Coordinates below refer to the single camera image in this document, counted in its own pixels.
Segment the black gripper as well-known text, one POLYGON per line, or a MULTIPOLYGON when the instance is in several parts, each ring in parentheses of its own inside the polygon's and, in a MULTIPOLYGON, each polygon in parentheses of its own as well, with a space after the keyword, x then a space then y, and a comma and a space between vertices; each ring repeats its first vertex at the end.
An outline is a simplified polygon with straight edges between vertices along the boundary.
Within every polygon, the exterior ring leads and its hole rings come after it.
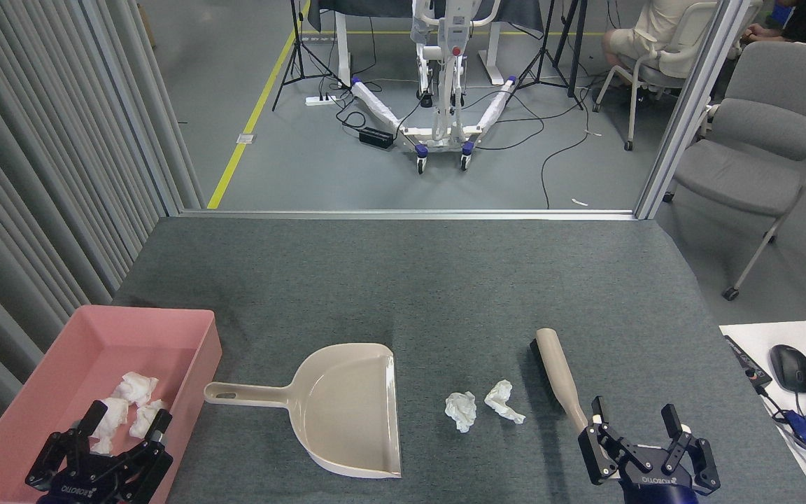
POLYGON ((671 440, 665 449, 665 462, 652 465, 652 471, 647 473, 646 457, 640 454, 639 447, 605 421, 601 396, 593 399, 591 408, 593 418, 578 436, 591 484, 620 478, 624 503, 698 503, 697 494, 707 496, 721 488, 710 442, 695 437, 680 422, 673 404, 661 410, 671 440), (680 465, 686 454, 691 459, 692 476, 680 465))
POLYGON ((93 456, 89 437, 108 411, 95 400, 76 426, 51 433, 25 477, 25 484, 46 491, 38 503, 148 503, 173 459, 165 450, 172 415, 157 410, 144 439, 120 457, 93 456), (60 471, 63 463, 66 469, 60 471))

